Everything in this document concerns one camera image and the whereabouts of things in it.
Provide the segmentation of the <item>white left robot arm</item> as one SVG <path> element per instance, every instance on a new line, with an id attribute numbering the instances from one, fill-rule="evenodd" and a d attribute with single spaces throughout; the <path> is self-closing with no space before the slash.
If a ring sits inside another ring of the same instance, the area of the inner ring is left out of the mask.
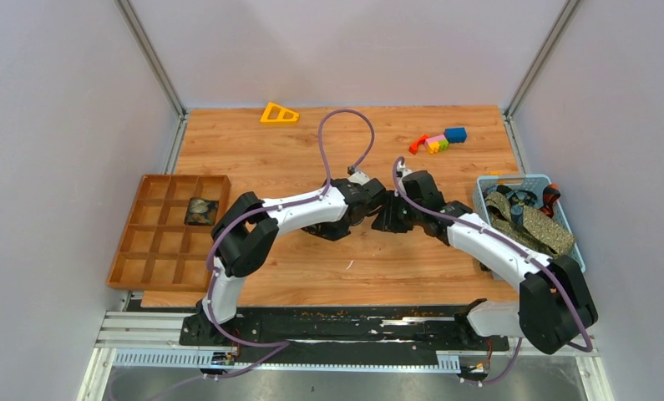
<path id="1" fill-rule="evenodd" d="M 211 232 L 214 244 L 205 265 L 212 276 L 201 301 L 204 338 L 214 345 L 231 339 L 245 280 L 265 264 L 276 239 L 302 230 L 338 241 L 376 214 L 386 193 L 379 180 L 358 173 L 287 198 L 261 199 L 252 191 L 239 196 Z"/>

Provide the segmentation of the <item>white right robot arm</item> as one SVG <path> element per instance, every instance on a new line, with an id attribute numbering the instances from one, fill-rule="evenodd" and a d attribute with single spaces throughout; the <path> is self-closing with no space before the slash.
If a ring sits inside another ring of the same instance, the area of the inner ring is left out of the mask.
<path id="1" fill-rule="evenodd" d="M 480 298 L 456 317 L 454 336 L 464 348 L 488 337 L 524 338 L 545 354 L 564 347 L 594 348 L 588 327 L 596 306 L 578 263 L 534 251 L 488 225 L 459 201 L 445 202 L 433 177 L 404 166 L 392 169 L 394 189 L 379 216 L 389 232 L 420 226 L 427 236 L 462 251 L 498 274 L 517 292 L 515 302 Z"/>

